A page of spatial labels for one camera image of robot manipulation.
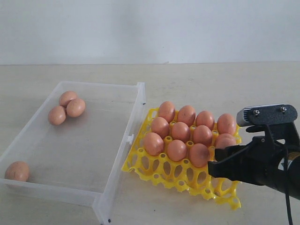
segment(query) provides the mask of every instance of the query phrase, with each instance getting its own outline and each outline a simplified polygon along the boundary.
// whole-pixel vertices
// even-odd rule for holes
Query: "bolt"
[[[259,110],[258,110],[258,109],[255,109],[255,110],[253,111],[253,114],[254,114],[255,116],[258,116]]]
[[[283,113],[285,113],[286,112],[286,108],[285,107],[281,107],[280,111],[283,112]]]

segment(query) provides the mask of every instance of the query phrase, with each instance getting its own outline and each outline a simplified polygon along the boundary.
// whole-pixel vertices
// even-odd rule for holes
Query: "cable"
[[[288,154],[289,151],[284,144],[281,144],[285,149],[285,160],[284,160],[284,173],[285,173],[285,203],[286,203],[286,212],[289,225],[293,225],[293,219],[291,214],[291,205],[290,205],[290,193],[289,193],[289,178],[288,178]]]

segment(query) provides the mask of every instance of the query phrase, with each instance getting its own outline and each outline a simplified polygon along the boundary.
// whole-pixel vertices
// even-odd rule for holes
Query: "wall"
[[[0,64],[300,60],[300,1],[0,0]]]

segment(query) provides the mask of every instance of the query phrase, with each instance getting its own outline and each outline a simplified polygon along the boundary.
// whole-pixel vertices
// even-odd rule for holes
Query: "white table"
[[[215,117],[250,105],[287,103],[300,110],[300,62],[129,66],[0,66],[0,154],[61,80],[136,84],[146,82],[147,109],[163,101],[193,105]],[[251,135],[240,132],[243,142]],[[285,196],[268,187],[238,186],[242,208],[231,211],[201,196],[152,186],[123,173],[112,224],[287,224]],[[300,201],[291,199],[294,224]],[[1,224],[98,224],[92,209],[0,194]]]

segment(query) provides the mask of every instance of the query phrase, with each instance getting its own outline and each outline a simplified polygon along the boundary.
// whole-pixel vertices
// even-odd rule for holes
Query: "egg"
[[[189,150],[189,160],[195,167],[204,167],[210,159],[210,151],[204,144],[194,144]]]
[[[164,141],[156,133],[149,132],[145,135],[143,139],[144,148],[151,156],[158,156],[164,151]]]
[[[157,133],[161,138],[165,138],[169,135],[170,126],[168,121],[162,117],[156,117],[151,123],[151,131]]]
[[[48,114],[48,120],[52,125],[60,125],[66,120],[66,109],[62,106],[54,107]]]
[[[174,140],[181,140],[184,143],[190,138],[190,130],[184,122],[177,122],[171,128],[171,136]]]
[[[181,140],[173,140],[167,147],[167,155],[174,162],[184,159],[187,156],[187,152],[187,146]]]
[[[65,93],[63,93],[59,99],[59,104],[63,107],[66,107],[71,100],[76,99],[77,98],[77,94],[74,91],[66,91]]]
[[[5,179],[26,182],[29,178],[29,166],[23,161],[12,163],[5,171]]]
[[[193,125],[195,118],[195,109],[190,105],[186,105],[179,110],[177,115],[177,122],[184,122],[190,127],[191,125]]]
[[[223,138],[229,138],[229,139],[232,139],[233,141],[235,141],[235,143],[236,143],[236,140],[235,140],[235,137],[234,136],[232,136],[232,135],[230,135],[230,134],[221,134],[221,135],[219,135],[217,138],[216,138],[216,140],[215,140],[215,145],[218,143],[218,141],[219,140],[221,140],[221,139],[223,139]]]
[[[219,134],[227,133],[234,135],[236,131],[235,118],[228,113],[221,115],[217,120],[217,130]]]
[[[215,126],[215,118],[213,114],[209,111],[202,111],[196,117],[196,126],[205,125],[210,130]]]
[[[234,146],[234,145],[236,145],[235,140],[228,138],[228,137],[223,137],[218,140],[217,144],[215,145],[215,148],[216,149],[224,149],[226,147]]]
[[[193,142],[204,144],[205,146],[211,146],[212,143],[212,132],[205,126],[197,126],[193,132]]]
[[[78,117],[85,110],[85,102],[81,98],[73,99],[67,105],[67,115],[70,117]]]
[[[173,102],[163,102],[158,109],[157,116],[164,118],[170,123],[175,117],[175,105]]]

